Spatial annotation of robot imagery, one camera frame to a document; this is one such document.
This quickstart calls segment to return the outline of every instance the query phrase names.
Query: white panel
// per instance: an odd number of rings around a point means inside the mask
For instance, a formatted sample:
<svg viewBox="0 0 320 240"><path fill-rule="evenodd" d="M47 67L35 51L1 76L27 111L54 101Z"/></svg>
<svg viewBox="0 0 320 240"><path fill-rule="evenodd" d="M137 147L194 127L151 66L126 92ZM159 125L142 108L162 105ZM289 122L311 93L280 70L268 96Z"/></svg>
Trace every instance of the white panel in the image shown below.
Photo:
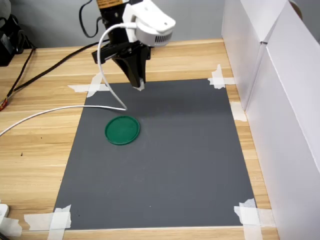
<svg viewBox="0 0 320 240"><path fill-rule="evenodd" d="M260 62L259 52L263 51L240 0L225 0L222 36L241 104L246 109L255 67Z"/></svg>
<svg viewBox="0 0 320 240"><path fill-rule="evenodd" d="M268 49L320 171L320 45L289 3Z"/></svg>
<svg viewBox="0 0 320 240"><path fill-rule="evenodd" d="M267 51L247 118L280 238L319 240L320 174Z"/></svg>
<svg viewBox="0 0 320 240"><path fill-rule="evenodd" d="M287 0L241 0L260 42L268 41L268 33L284 8L286 1Z"/></svg>

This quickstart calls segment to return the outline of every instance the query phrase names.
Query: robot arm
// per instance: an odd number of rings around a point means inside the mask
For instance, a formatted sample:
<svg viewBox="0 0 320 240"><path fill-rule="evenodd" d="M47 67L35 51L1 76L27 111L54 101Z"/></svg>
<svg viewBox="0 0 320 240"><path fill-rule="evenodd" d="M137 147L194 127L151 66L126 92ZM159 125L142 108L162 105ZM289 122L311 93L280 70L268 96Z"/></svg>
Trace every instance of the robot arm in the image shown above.
<svg viewBox="0 0 320 240"><path fill-rule="evenodd" d="M122 69L131 85L139 88L146 82L146 60L150 48L165 46L171 39L175 20L164 14L151 0L97 0L103 23L109 27L135 23L135 29L116 28L109 34L110 43L101 48L100 60L112 60ZM92 53L97 63L97 51Z"/></svg>

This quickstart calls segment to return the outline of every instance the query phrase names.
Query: white cable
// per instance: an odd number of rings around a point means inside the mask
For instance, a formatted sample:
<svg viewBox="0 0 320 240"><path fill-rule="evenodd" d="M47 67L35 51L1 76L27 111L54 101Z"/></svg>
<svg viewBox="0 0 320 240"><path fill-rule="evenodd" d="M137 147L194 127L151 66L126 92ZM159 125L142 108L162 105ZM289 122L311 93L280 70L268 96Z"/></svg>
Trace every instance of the white cable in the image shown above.
<svg viewBox="0 0 320 240"><path fill-rule="evenodd" d="M109 27L102 35L102 37L100 38L99 44L98 44L98 49L97 49L97 56L98 56L98 67L100 69L100 73L102 75L102 79L104 81L104 83L107 85L107 87L109 88L110 92L112 93L112 95L115 97L115 99L117 99L117 101L123 106L123 108L119 108L119 107L113 107L113 106L100 106L100 105L73 105L73 106L62 106L62 107L57 107L57 108L53 108L53 109L49 109L49 110L45 110L42 112L38 112L36 114L33 114L31 116L28 116L18 122L16 122L15 124L11 125L10 127L8 127L7 129L3 130L0 133L0 137L5 134L6 132L8 132L10 129L14 128L15 126L29 120L32 119L36 116L42 115L42 114L46 114L46 113L50 113L53 111L57 111L57 110L62 110L62 109L71 109L71 108L99 108L99 109L112 109L112 110L119 110L119 111L126 111L128 108L127 106L120 100L120 98L115 94L115 92L112 90L112 88L110 87L106 76L104 74L104 70L102 69L101 66L101 59L100 59L100 55L101 55L101 45L103 43L103 40L105 38L105 36L112 31L113 29L116 28L127 28L127 29L135 29L137 28L137 24L135 24L134 22L129 22L129 23L120 23L120 24L115 24L111 27Z"/></svg>
<svg viewBox="0 0 320 240"><path fill-rule="evenodd" d="M100 69L100 73L102 75L102 79L105 83L105 85L107 85L108 89L110 90L110 92L112 93L112 95L114 96L114 98L122 105L122 107L127 110L127 106L120 100L120 98L116 95L116 93L112 90L112 88L110 87L107 79L106 79L106 76L105 76L105 73L104 73L104 70L102 69L102 65L101 65L101 59L100 59L100 55L101 55L101 46L102 46L102 43L103 43L103 40L105 38L105 36L110 33L113 29L117 29L117 28L122 28L122 29L136 29L137 28L137 24L134 23L134 22L127 22L127 23L119 23L119 24L115 24L115 25L112 25L111 27L109 27L104 33L103 35L101 36L100 38L100 41L99 41L99 44L98 44L98 49L97 49L97 57L98 57L98 67Z"/></svg>
<svg viewBox="0 0 320 240"><path fill-rule="evenodd" d="M119 107L113 107L113 106L99 106L99 105L73 105L73 106L62 106L62 107L57 107L57 108L53 108L53 109L49 109L49 110L45 110L42 112L38 112L36 114L33 114L31 116L28 116L18 122L16 122L15 124L11 125L10 127L8 127L7 129L5 129L4 131L2 131L0 133L0 137L5 134L6 132L8 132L10 129L14 128L15 126L23 123L24 121L27 121L29 119L32 119L36 116L42 115L42 114L46 114L46 113L50 113L53 111L57 111L57 110L62 110L62 109L71 109L71 108L98 108L98 109L112 109L112 110L120 110L120 111L125 111L125 109L123 108L119 108Z"/></svg>

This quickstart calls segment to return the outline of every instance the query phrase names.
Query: gray wall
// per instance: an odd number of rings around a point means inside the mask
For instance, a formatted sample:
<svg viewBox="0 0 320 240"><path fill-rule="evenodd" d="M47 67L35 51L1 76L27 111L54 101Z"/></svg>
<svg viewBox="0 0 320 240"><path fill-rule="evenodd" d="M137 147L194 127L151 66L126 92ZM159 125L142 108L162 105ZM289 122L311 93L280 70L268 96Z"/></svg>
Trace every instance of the gray wall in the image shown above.
<svg viewBox="0 0 320 240"><path fill-rule="evenodd" d="M301 12L303 22L320 43L320 0L294 0Z"/></svg>
<svg viewBox="0 0 320 240"><path fill-rule="evenodd" d="M79 24L79 8L88 0L10 0L12 14L30 40L40 48L84 46L97 42L105 27L99 24L95 38L87 38ZM221 38L224 0L153 0L176 20L173 41ZM100 12L96 1L83 10L83 21L91 35Z"/></svg>

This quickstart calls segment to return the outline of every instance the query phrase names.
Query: power cord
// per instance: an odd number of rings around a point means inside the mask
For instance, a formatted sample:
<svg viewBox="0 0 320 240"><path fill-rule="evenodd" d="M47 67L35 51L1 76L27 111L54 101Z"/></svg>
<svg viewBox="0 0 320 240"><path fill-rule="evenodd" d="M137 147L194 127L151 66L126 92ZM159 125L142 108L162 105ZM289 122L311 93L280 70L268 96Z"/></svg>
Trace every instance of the power cord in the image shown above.
<svg viewBox="0 0 320 240"><path fill-rule="evenodd" d="M98 42L94 42L94 43L91 43L91 44L89 44L89 45L87 45L87 46L84 46L84 47L82 47L82 48L80 48L80 49L78 49L78 50L70 53L69 55L65 56L63 59L61 59L59 62L57 62L57 63L56 63L55 65L53 65L52 67L48 68L48 69L45 70L44 72L38 74L37 76L31 78L30 80L28 80L28 81L26 81L25 83L23 83L23 84L19 85L18 87L16 87L16 85L18 84L18 82L19 82L22 74L23 74L24 71L25 71L25 68L26 68L26 66L27 66L27 64L28 64L28 62L29 62L32 54L36 51L36 47L33 46L33 48L32 48L32 50L31 50L28 58L26 59L24 65L23 65L23 67L22 67L22 69L21 69L21 72L20 72L18 78L17 78L16 81L14 82L12 88L10 89L10 91L8 92L8 94L6 95L6 97L5 97L2 101L0 101L0 111L3 110L3 109L5 109L5 107L8 105L8 103L9 103L9 98L12 96L13 93L15 93L15 92L17 92L17 91L19 91L19 90L27 87L28 85L32 84L32 83L33 83L34 81L36 81L37 79L43 77L44 75L50 73L52 70L54 70L54 69L56 69L57 67L59 67L61 64L63 64L64 62L66 62L68 59L72 58L73 56L75 56L75 55L83 52L84 50L86 50L86 49L88 49L88 48L91 48L91 47L93 47L93 46L95 46L95 45L97 45L97 44L98 44Z"/></svg>
<svg viewBox="0 0 320 240"><path fill-rule="evenodd" d="M90 39L94 38L94 37L98 34L98 32L99 32L98 23L99 23L100 20L103 19L101 16L96 19L96 22L95 22L95 33L94 33L92 36L90 36L90 35L87 33L86 28L85 28L84 23L83 23L83 20L82 20L82 11L83 11L84 7L85 7L86 5L88 5L89 3L91 3L91 2L92 2L92 0L89 0L87 3L83 4L83 5L80 7L80 10L79 10L79 22L80 22L81 29L82 29L84 35L85 35L87 38L90 38Z"/></svg>
<svg viewBox="0 0 320 240"><path fill-rule="evenodd" d="M2 132L0 132L0 137L5 134L6 132L8 132L10 129L14 128L15 126L29 120L29 119L32 119L36 116L39 116L39 115L42 115L42 114L46 114L46 113L50 113L50 112L53 112L53 111L57 111L57 110L62 110L62 109L70 109L70 108L100 108L100 109L108 109L108 110L118 110L118 111L126 111L128 108L127 106L120 100L120 98L116 95L116 93L112 90L112 88L110 87L107 79L106 79L106 76L105 76L105 73L102 69L102 65L101 65L101 46L102 46L102 43L104 42L104 38L105 36L110 32L112 31L113 29L116 29L116 28L127 28L127 29L135 29L137 28L137 25L135 23L120 23L120 24L115 24L111 27L109 27L102 35L102 37L100 38L100 41L98 42L98 49L97 49L97 56L98 56L98 67L100 69L100 73L102 75L102 79L105 83L105 85L109 88L109 91L112 93L112 95L115 97L115 99L123 106L123 108L119 108L119 107L113 107L113 106L101 106L101 105L72 105L72 106L62 106L62 107L57 107L57 108L53 108L53 109L49 109L49 110L45 110L45 111L42 111L42 112L38 112L36 114L33 114L31 116L28 116L18 122L16 122L15 124L11 125L10 127L8 127L7 129L3 130Z"/></svg>

